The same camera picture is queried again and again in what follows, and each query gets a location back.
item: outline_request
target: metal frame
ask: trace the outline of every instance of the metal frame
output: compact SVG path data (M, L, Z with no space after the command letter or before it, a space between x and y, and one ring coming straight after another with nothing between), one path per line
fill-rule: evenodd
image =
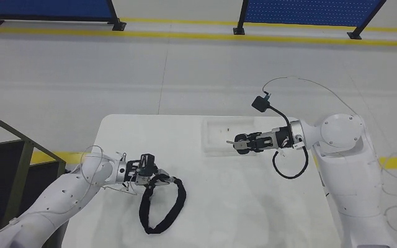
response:
M356 27L353 32L348 32L347 35L350 37L352 40L361 40L361 32L365 29L365 27L370 23L372 18L378 13L380 8L385 4L386 0L380 0L378 5L373 9L371 14L366 18L366 20L361 24L360 27Z
M237 27L233 28L233 33L235 35L245 35L245 31L243 28L244 21L246 20L247 8L248 8L249 0L243 0L243 5L241 6L240 19L238 20Z
M40 146L15 128L11 127L7 123L3 122L0 120L0 127L7 130L8 132L12 133L13 135L17 136L24 142L24 148L22 150L22 154L20 156L20 160L18 163L18 168L17 172L15 175L15 179L12 183L12 188L11 188L11 194L8 199L8 204L6 211L4 213L4 217L2 220L1 227L5 226L8 224L8 222L12 219L15 218L18 214L18 210L20 205L20 201L22 199L22 194L24 192L24 187L25 187L25 182L26 182L26 177L27 173L29 171L30 166L30 160L32 158L33 154L33 149L37 148L40 151L44 152L45 154L49 155L52 157L56 162L58 162L58 177L62 174L65 173L65 166L66 162L62 160L60 157L57 155L53 154L49 150L45 149L43 146Z
M382 8L386 0L380 0L378 5L374 8L374 10L369 14L369 16L364 20L360 27L356 27L353 32L348 32L348 36L350 39L361 40L361 32L366 28L366 26L370 23L372 18L378 13L378 11ZM249 0L243 0L243 5L241 6L240 18L238 20L237 27L233 28L233 33L235 35L245 35L245 31L243 28L244 21L246 19L246 13L248 8Z
M51 15L0 15L0 25L4 20L48 20L48 21L77 21L77 22L107 22L113 25L113 31L124 31L125 22L117 17L112 0L106 0L110 18L103 17L79 17L79 16L51 16Z

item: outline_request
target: black stand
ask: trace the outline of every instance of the black stand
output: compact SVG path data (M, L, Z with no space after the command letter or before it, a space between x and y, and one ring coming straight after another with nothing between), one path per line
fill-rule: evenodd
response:
M233 28L233 33L235 35L245 35L246 34L244 31L244 28L243 28L243 24L244 24L244 21L246 20L248 2L249 2L249 0L243 0L243 6L241 7L241 12L240 12L240 19L238 20L237 27Z
M124 31L126 26L125 22L121 22L117 17L116 10L114 9L112 0L107 0L107 5L109 7L110 13L112 13L112 20L108 24L113 24L113 31Z
M365 27L370 23L372 18L378 13L380 8L384 5L386 0L380 0L378 5L373 9L371 14L366 18L366 20L361 24L360 27L356 27L353 32L348 32L347 35L350 37L352 40L361 40L361 32L365 29Z
M124 28L126 26L126 23L121 22L119 18L117 18L116 22L111 21L108 22L108 24L113 25L113 29L112 29L113 31L124 31Z

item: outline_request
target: yellow floor stripe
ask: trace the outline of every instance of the yellow floor stripe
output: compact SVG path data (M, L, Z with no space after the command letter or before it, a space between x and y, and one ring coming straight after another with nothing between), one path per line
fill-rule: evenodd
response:
M67 164L79 164L82 153L56 151L54 152L54 154L65 160ZM38 163L50 162L50 161L54 161L54 159L41 151L36 151L32 155L30 164L38 164Z
M79 164L80 163L80 158L83 153L71 153L71 152L64 152L64 151L56 151L54 152L55 155L58 157L62 158L63 160L66 161L67 164ZM379 158L379 161L381 164L385 162L387 157L381 157ZM313 156L314 163L316 166L318 166L317 158ZM32 159L30 161L31 164L38 164L41 162L49 162L53 161L53 159L46 155L45 153L41 151L36 151L33 153ZM391 157L389 161L387 162L386 169L397 169L397 157Z
M124 22L151 22L162 24L195 24L195 25L237 25L238 21L215 21L215 20L169 20L169 19L139 19L139 18L121 18ZM300 24L265 24L245 22L247 27L279 27L288 29L336 29L336 30L351 30L354 27L345 26L320 26L320 25L300 25ZM397 32L397 27L366 27L365 31L372 32Z
M66 29L26 29L0 27L0 33L28 33L36 35L84 35L111 37L145 37L145 38L187 38L200 40L239 40L250 42L294 42L320 43L336 45L365 45L365 46L397 46L397 40L351 40L349 38L311 38L284 37L265 35L233 35L216 33L177 33L177 32L141 32L141 31L105 31L105 30L66 30Z

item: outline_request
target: blue panel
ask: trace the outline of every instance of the blue panel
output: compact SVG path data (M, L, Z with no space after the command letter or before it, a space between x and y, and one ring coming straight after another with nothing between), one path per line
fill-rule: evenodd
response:
M380 0L249 0L246 22L360 26Z
M0 0L0 16L111 18L106 0Z

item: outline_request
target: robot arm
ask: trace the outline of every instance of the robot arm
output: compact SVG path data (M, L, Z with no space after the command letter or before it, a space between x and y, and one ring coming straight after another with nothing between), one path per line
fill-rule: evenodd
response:
M252 104L261 112L270 107L269 95L257 97ZM380 211L381 174L365 123L358 115L337 114L321 120L314 126L303 120L292 121L287 126L274 128L267 133L240 134L233 147L240 154L256 153L265 149L313 148L319 173L334 199L342 223L343 248L397 247L386 227ZM276 165L273 165L283 177Z
M101 187L124 182L147 185L154 175L168 175L157 168L151 154L143 154L137 161L127 162L125 157L126 154L116 160L101 153L88 154L78 170L56 179L25 213L10 221L0 232L0 247L39 248ZM158 180L155 185L166 185L172 180Z

